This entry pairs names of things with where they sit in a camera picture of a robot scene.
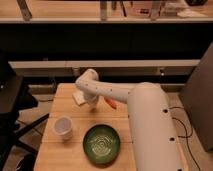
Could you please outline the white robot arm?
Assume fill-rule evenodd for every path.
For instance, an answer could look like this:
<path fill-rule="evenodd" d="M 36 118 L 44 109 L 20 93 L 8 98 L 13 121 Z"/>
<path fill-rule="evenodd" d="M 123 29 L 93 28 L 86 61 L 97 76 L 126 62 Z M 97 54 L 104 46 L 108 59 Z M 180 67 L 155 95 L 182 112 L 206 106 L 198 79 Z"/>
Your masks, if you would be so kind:
<path fill-rule="evenodd" d="M 184 171 L 168 97 L 159 84 L 101 82 L 87 69 L 75 85 L 88 103 L 103 96 L 127 105 L 137 171 Z"/>

